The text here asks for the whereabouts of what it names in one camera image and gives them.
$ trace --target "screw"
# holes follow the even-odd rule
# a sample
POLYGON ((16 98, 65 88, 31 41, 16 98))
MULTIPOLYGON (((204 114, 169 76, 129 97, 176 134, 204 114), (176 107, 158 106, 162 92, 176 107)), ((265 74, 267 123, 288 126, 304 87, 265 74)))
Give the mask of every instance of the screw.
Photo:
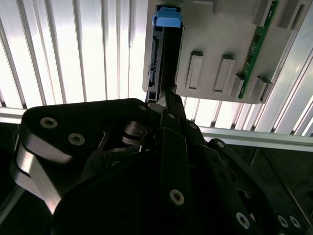
POLYGON ((143 106, 143 105, 139 105, 139 108, 142 109, 143 111, 147 110, 147 108, 145 106, 143 106))
POLYGON ((58 126, 58 122, 50 117, 44 117, 40 120, 40 125, 44 128, 53 129, 58 126))
POLYGON ((217 144, 220 148, 224 148, 224 144, 223 144, 222 142, 219 142, 219 141, 218 141, 216 144, 217 144))
POLYGON ((190 122, 189 125, 190 125, 193 129, 196 129, 196 128, 197 128, 196 124, 194 124, 193 122, 190 122))
POLYGON ((288 228, 289 227, 289 224, 288 222, 285 220, 284 217, 282 217, 281 215, 277 216, 278 218, 278 221, 280 222, 280 224, 285 227, 285 228, 288 228))
POLYGON ((294 218, 293 216, 290 216, 289 219, 290 219, 290 221, 293 223, 293 225, 294 225, 295 227, 297 227, 297 228, 299 228, 299 229, 301 228, 301 225, 300 225, 299 221, 296 220, 296 218, 294 218))
POLYGON ((236 218, 237 218, 237 221, 240 223, 240 225, 243 226, 245 229, 250 228, 249 220, 246 218, 244 214, 242 214, 241 212, 237 212, 236 218))
POLYGON ((81 134, 78 134, 78 133, 70 134, 67 139, 71 144, 76 145, 76 146, 81 146, 85 143, 85 138, 81 134))
POLYGON ((184 195, 177 189, 170 191, 170 198, 177 206, 181 206, 185 202, 184 195))

